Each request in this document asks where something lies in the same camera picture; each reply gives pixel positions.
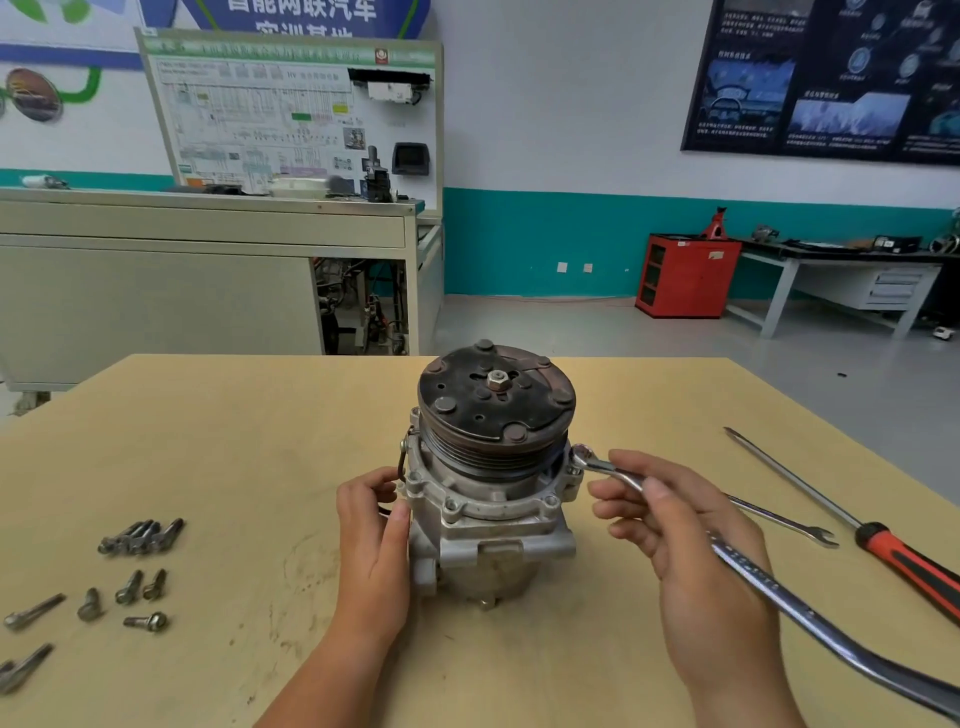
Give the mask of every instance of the person's left hand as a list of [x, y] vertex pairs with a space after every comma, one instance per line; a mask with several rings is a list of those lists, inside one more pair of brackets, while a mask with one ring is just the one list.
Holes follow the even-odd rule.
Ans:
[[[410, 506], [396, 498], [396, 468], [379, 468], [337, 489], [340, 517], [340, 590], [330, 629], [386, 651], [407, 619]], [[390, 518], [377, 502], [396, 502]]]

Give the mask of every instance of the teal wall stripe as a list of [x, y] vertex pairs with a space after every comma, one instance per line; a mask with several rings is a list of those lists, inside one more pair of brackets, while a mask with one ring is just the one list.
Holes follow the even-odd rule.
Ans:
[[[0, 186], [25, 175], [52, 174], [77, 189], [157, 192], [169, 175], [0, 169]], [[878, 234], [943, 232], [951, 210], [444, 189], [446, 292], [474, 296], [633, 296], [651, 232], [701, 231], [718, 206], [729, 208], [727, 231], [746, 237], [759, 224], [784, 237], [850, 240]], [[557, 263], [568, 265], [557, 273]], [[593, 263], [593, 273], [583, 272]], [[741, 260], [732, 298], [773, 295], [779, 271]]]

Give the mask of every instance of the person's right hand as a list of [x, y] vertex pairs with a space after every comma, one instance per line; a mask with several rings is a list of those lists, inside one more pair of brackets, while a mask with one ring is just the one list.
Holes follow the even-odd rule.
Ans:
[[[631, 450], [611, 450], [610, 459], [645, 476], [644, 496], [614, 478], [595, 481], [588, 485], [598, 498], [593, 513], [617, 519], [611, 535], [650, 558], [667, 651], [695, 709], [776, 693], [794, 714], [781, 714], [776, 724], [802, 725], [786, 683], [777, 611], [717, 558], [707, 535], [719, 534], [770, 572], [762, 531], [690, 468]], [[789, 717], [796, 719], [785, 722]]]

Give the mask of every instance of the white wall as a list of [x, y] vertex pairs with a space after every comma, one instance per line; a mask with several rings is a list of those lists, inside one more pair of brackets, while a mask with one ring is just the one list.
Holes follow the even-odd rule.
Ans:
[[960, 169], [681, 153], [712, 0], [433, 0], [448, 186], [955, 207]]

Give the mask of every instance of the hand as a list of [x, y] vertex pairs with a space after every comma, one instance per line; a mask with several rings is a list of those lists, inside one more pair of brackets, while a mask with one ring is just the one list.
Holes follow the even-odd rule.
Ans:
[[[396, 499], [396, 468], [380, 468], [337, 489], [340, 589], [331, 631], [386, 654], [407, 619], [410, 506]], [[390, 518], [377, 502], [396, 502]]]
[[761, 691], [789, 696], [777, 611], [717, 558], [707, 535], [720, 534], [769, 572], [759, 527], [689, 468], [629, 450], [612, 450], [610, 459], [646, 476], [645, 497], [613, 478], [592, 482], [593, 513], [618, 519], [611, 535], [650, 559], [667, 651], [695, 707], [698, 700], [743, 700]]

